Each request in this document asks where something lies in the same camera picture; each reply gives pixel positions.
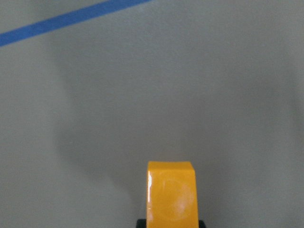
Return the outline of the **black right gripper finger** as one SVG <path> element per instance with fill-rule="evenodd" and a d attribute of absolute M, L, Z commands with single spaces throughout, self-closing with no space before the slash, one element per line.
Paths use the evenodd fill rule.
<path fill-rule="evenodd" d="M 146 219 L 138 219 L 136 222 L 136 228 L 147 228 Z M 199 220 L 199 228 L 206 228 L 206 225 L 203 220 Z"/>

